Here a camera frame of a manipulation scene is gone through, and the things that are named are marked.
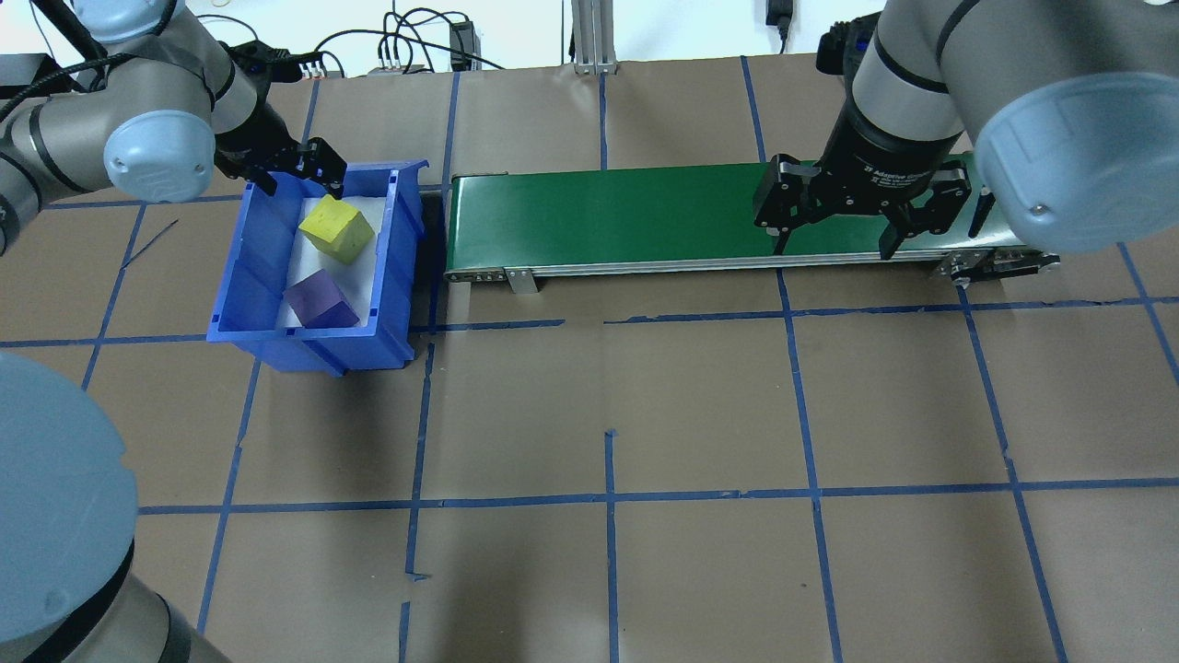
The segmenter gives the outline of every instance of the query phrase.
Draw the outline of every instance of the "table surface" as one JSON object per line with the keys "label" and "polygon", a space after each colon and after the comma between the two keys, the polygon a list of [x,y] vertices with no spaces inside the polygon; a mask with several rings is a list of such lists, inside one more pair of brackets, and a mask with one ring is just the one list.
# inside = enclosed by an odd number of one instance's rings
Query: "table surface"
{"label": "table surface", "polygon": [[966,293],[440,280],[453,176],[814,158],[841,100],[805,57],[276,86],[351,162],[430,159],[414,362],[205,343],[220,179],[46,210],[0,260],[0,349],[111,416],[134,571],[236,661],[1179,658],[1179,234]]}

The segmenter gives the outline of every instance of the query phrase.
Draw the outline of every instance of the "power adapter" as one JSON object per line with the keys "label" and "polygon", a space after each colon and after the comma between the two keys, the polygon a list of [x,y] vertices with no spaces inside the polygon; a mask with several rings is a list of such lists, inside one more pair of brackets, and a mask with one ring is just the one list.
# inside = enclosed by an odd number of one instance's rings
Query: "power adapter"
{"label": "power adapter", "polygon": [[472,71],[483,68],[482,63],[468,57],[481,55],[479,34],[472,21],[457,21],[450,28],[450,48],[460,53],[450,53],[450,71]]}
{"label": "power adapter", "polygon": [[765,25],[778,28],[778,37],[785,46],[790,34],[790,21],[795,18],[795,0],[765,0]]}

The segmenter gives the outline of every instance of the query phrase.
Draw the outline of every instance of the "metal bracket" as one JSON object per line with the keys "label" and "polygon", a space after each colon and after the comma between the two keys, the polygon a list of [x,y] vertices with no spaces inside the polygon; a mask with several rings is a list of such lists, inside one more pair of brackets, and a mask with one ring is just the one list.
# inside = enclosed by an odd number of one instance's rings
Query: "metal bracket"
{"label": "metal bracket", "polygon": [[617,73],[614,0],[573,0],[573,68],[580,74]]}
{"label": "metal bracket", "polygon": [[536,278],[531,269],[508,269],[508,284],[516,295],[535,295],[540,291],[536,288]]}
{"label": "metal bracket", "polygon": [[536,287],[535,275],[527,267],[448,271],[446,280],[450,283],[503,283],[507,281],[516,295],[535,295],[540,291]]}
{"label": "metal bracket", "polygon": [[508,275],[502,269],[477,269],[448,271],[446,280],[450,283],[501,283],[508,280]]}
{"label": "metal bracket", "polygon": [[933,276],[950,278],[959,288],[1013,276],[1030,276],[1060,267],[1060,256],[1035,249],[971,249],[951,251]]}

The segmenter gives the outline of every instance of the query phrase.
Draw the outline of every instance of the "blue tape line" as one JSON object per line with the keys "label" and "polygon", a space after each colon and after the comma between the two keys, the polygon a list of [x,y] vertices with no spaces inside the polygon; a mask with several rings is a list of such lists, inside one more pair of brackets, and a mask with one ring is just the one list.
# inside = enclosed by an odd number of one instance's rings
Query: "blue tape line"
{"label": "blue tape line", "polygon": [[1138,267],[1134,264],[1134,258],[1129,255],[1129,249],[1126,248],[1125,243],[1119,243],[1118,249],[1121,251],[1121,257],[1126,262],[1126,269],[1129,270],[1129,277],[1134,280],[1134,287],[1138,288],[1139,296],[1146,306],[1146,315],[1151,319],[1151,326],[1154,327],[1154,334],[1159,337],[1159,346],[1162,348],[1162,356],[1167,360],[1167,366],[1171,367],[1171,376],[1174,378],[1175,385],[1179,385],[1179,362],[1175,361],[1175,353],[1171,349],[1171,342],[1167,340],[1167,333],[1162,329],[1162,321],[1159,320],[1159,313],[1154,310],[1154,304],[1151,302],[1150,296],[1146,294],[1146,284],[1142,282],[1142,276],[1138,273]]}
{"label": "blue tape line", "polygon": [[401,604],[401,624],[397,631],[397,663],[406,663],[409,655],[409,602]]}
{"label": "blue tape line", "polygon": [[450,106],[446,120],[446,147],[442,153],[442,201],[439,210],[439,249],[434,261],[437,263],[430,270],[430,314],[429,333],[437,334],[439,306],[442,301],[442,275],[446,271],[447,243],[450,241],[450,219],[447,218],[447,203],[450,199],[450,175],[454,163],[454,126],[459,116],[459,86],[461,72],[450,74]]}
{"label": "blue tape line", "polygon": [[230,513],[318,513],[324,511],[406,511],[414,508],[409,499],[364,501],[304,501],[276,504],[235,504]]}
{"label": "blue tape line", "polygon": [[[127,258],[136,248],[136,239],[139,237],[139,229],[144,224],[144,215],[147,214],[147,205],[139,205],[139,214],[136,215],[136,224],[131,228],[131,236],[127,238],[127,248],[123,251],[120,265],[127,264]],[[98,366],[98,353],[103,349],[103,340],[106,330],[111,326],[111,316],[114,315],[114,303],[119,300],[119,291],[123,289],[123,278],[127,275],[126,267],[120,267],[114,276],[114,285],[111,288],[111,298],[106,302],[106,311],[103,314],[103,324],[98,329],[98,337],[94,339],[94,349],[90,353],[90,362],[86,365],[86,374],[81,379],[81,390],[90,388],[90,381],[94,376],[94,367]]]}
{"label": "blue tape line", "polygon": [[213,552],[209,559],[209,573],[205,576],[205,590],[200,597],[200,612],[197,617],[197,631],[205,632],[209,623],[209,606],[213,600],[213,586],[217,584],[217,567],[220,565],[220,552],[225,543],[225,527],[233,505],[233,491],[237,487],[237,475],[242,467],[242,440],[250,427],[250,414],[253,411],[253,395],[258,389],[258,375],[262,362],[253,360],[250,369],[250,381],[245,388],[245,402],[242,403],[242,419],[237,426],[237,441],[233,444],[233,459],[230,461],[229,477],[225,479],[225,494],[222,498],[220,516],[217,518],[217,534],[213,538]]}
{"label": "blue tape line", "polygon": [[503,508],[508,506],[552,506],[558,504],[598,504],[608,501],[601,493],[573,493],[515,498],[457,498],[422,500],[422,508]]}
{"label": "blue tape line", "polygon": [[780,310],[751,310],[740,313],[699,313],[668,315],[635,315],[626,320],[607,320],[604,324],[650,324],[656,322],[714,322],[720,320],[772,320],[782,317]]}
{"label": "blue tape line", "polygon": [[[565,324],[565,320],[516,320],[511,322],[470,322],[466,324],[439,324],[435,329],[435,334],[442,334],[447,332],[486,332],[489,329],[541,329],[547,327],[560,327]],[[410,327],[410,332],[416,334],[429,333],[426,327]]]}
{"label": "blue tape line", "polygon": [[962,493],[1001,493],[1010,484],[940,484],[933,486],[859,486],[822,488],[823,497],[946,495]]}
{"label": "blue tape line", "polygon": [[200,596],[200,612],[197,615],[197,632],[204,634],[209,623],[209,606],[213,600],[213,585],[217,584],[217,567],[220,565],[220,551],[225,544],[225,525],[229,524],[230,505],[233,503],[233,487],[237,485],[237,471],[242,464],[242,447],[233,447],[233,460],[230,462],[229,478],[225,480],[225,497],[222,499],[220,517],[217,519],[217,534],[213,537],[213,553],[209,558],[209,573],[205,575],[205,589]]}
{"label": "blue tape line", "polygon": [[320,100],[320,81],[311,84],[311,99],[307,104],[307,120],[303,123],[303,143],[311,137],[311,123],[315,120],[315,105]]}
{"label": "blue tape line", "polygon": [[88,210],[100,208],[134,208],[147,204],[145,201],[95,201],[93,203],[53,203],[45,205],[47,210]]}
{"label": "blue tape line", "polygon": [[1063,300],[1059,302],[996,302],[989,304],[974,304],[970,307],[974,310],[1027,310],[1027,309],[1049,309],[1049,308],[1091,308],[1091,307],[1133,307],[1141,306],[1144,301],[1139,297],[1131,297],[1127,300],[1114,300],[1108,302],[1099,302],[1091,300]]}
{"label": "blue tape line", "polygon": [[224,196],[199,196],[191,201],[176,201],[170,203],[152,203],[149,201],[97,201],[93,203],[53,203],[52,205],[45,205],[47,210],[90,210],[90,209],[101,209],[101,208],[136,208],[139,205],[156,206],[156,205],[191,205],[193,203],[229,203],[241,201],[242,196],[238,195],[224,195]]}
{"label": "blue tape line", "polygon": [[987,406],[990,408],[990,418],[995,426],[995,435],[999,438],[999,448],[1003,454],[1003,464],[1007,466],[1007,479],[1010,484],[1012,495],[1015,499],[1015,512],[1020,519],[1020,527],[1023,530],[1023,543],[1028,549],[1028,558],[1032,562],[1032,575],[1035,577],[1036,590],[1040,592],[1040,603],[1043,606],[1045,618],[1048,622],[1048,634],[1052,636],[1053,648],[1056,650],[1058,663],[1067,663],[1068,655],[1065,651],[1065,641],[1060,635],[1060,625],[1056,622],[1056,610],[1052,604],[1052,596],[1048,592],[1048,582],[1043,576],[1043,565],[1040,563],[1040,551],[1035,543],[1035,534],[1032,532],[1032,520],[1028,517],[1027,505],[1023,503],[1023,492],[1020,486],[1019,473],[1015,471],[1015,461],[1010,457],[1010,446],[1007,438],[1007,428],[1003,426],[1003,416],[999,411],[999,399],[995,396],[995,386],[990,379],[990,369],[987,367],[987,357],[982,350],[982,341],[979,337],[979,328],[974,321],[970,309],[970,300],[966,290],[959,288],[959,302],[962,304],[962,316],[966,319],[967,332],[970,335],[970,344],[974,347],[975,363],[979,366],[979,375],[982,379],[982,387],[987,395]]}
{"label": "blue tape line", "polygon": [[140,506],[139,516],[184,516],[192,513],[220,513],[222,507],[212,504],[202,505],[160,505]]}
{"label": "blue tape line", "polygon": [[258,375],[262,373],[262,361],[255,359],[250,369],[250,382],[245,388],[245,406],[242,407],[242,421],[237,426],[237,446],[242,446],[245,433],[250,429],[250,416],[253,414],[253,395],[258,390]]}
{"label": "blue tape line", "polygon": [[1021,483],[1023,491],[1094,491],[1111,488],[1170,488],[1179,487],[1179,477],[1147,477],[1142,479],[1072,479],[1063,481]]}
{"label": "blue tape line", "polygon": [[599,170],[610,168],[610,147],[606,145],[606,76],[598,74],[598,139],[601,150]]}
{"label": "blue tape line", "polygon": [[[606,431],[606,495],[614,494],[614,438],[618,432]],[[618,526],[613,499],[606,501],[606,586],[610,603],[610,663],[618,663]]]}
{"label": "blue tape line", "polygon": [[757,159],[765,162],[765,142],[762,138],[762,118],[757,112],[757,94],[753,92],[753,77],[749,73],[749,58],[740,57],[740,71],[745,76],[745,94],[749,96],[749,112],[753,116],[753,136],[757,137]]}
{"label": "blue tape line", "polygon": [[204,334],[171,334],[164,336],[116,336],[103,339],[104,346],[134,346],[139,343],[192,343],[204,341]]}
{"label": "blue tape line", "polygon": [[[780,270],[778,281],[782,282]],[[910,313],[956,313],[962,310],[959,304],[922,304],[907,307],[865,307],[865,308],[812,308],[791,310],[790,317],[811,317],[830,315],[904,315]]]}
{"label": "blue tape line", "polygon": [[46,339],[42,341],[0,341],[0,348],[60,348],[66,346],[93,346],[94,339]]}
{"label": "blue tape line", "polygon": [[815,448],[811,444],[810,418],[806,414],[806,394],[803,390],[802,367],[798,362],[798,342],[795,335],[795,319],[790,308],[786,281],[778,269],[778,296],[782,298],[782,319],[786,323],[786,348],[790,355],[790,374],[798,407],[798,426],[803,438],[803,455],[806,460],[806,486],[811,493],[811,516],[815,521],[815,544],[818,549],[818,571],[823,582],[823,603],[826,605],[826,625],[831,635],[831,656],[835,663],[843,663],[843,646],[839,641],[839,622],[835,611],[835,586],[831,582],[831,563],[826,553],[826,529],[823,526],[823,493],[815,466]]}
{"label": "blue tape line", "polygon": [[[1140,479],[1069,479],[1058,481],[1020,483],[1023,491],[1095,491],[1118,488],[1171,488],[1179,487],[1179,477],[1150,477]],[[878,495],[929,495],[962,493],[1001,493],[1012,490],[1003,484],[938,484],[913,486],[843,486],[819,488],[823,497],[878,497]],[[312,501],[275,504],[233,504],[230,513],[309,513],[318,511],[407,511],[411,508],[500,508],[512,506],[553,506],[566,504],[644,503],[644,501],[714,501],[742,499],[805,499],[810,488],[759,488],[751,491],[666,491],[634,493],[569,493],[558,495],[532,495],[515,498],[460,498],[460,499],[389,499],[367,501]],[[169,516],[185,513],[220,513],[219,505],[158,505],[141,506],[144,516]]]}
{"label": "blue tape line", "polygon": [[[422,499],[422,475],[426,473],[426,438],[430,420],[430,387],[434,375],[434,343],[429,344],[426,355],[426,375],[422,378],[422,405],[417,414],[417,451],[414,455],[414,487],[411,498],[414,503]],[[409,531],[406,534],[406,573],[416,573],[417,560],[417,524],[421,510],[414,507],[409,512]]]}

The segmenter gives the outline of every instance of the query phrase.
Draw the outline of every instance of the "yellow foam cube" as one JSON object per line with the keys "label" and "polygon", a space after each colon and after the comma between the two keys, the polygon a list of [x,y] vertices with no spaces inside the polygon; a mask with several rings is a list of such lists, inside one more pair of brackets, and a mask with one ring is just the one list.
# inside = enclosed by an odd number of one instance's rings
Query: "yellow foam cube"
{"label": "yellow foam cube", "polygon": [[344,264],[353,264],[374,237],[361,210],[331,196],[316,203],[298,229],[316,249]]}

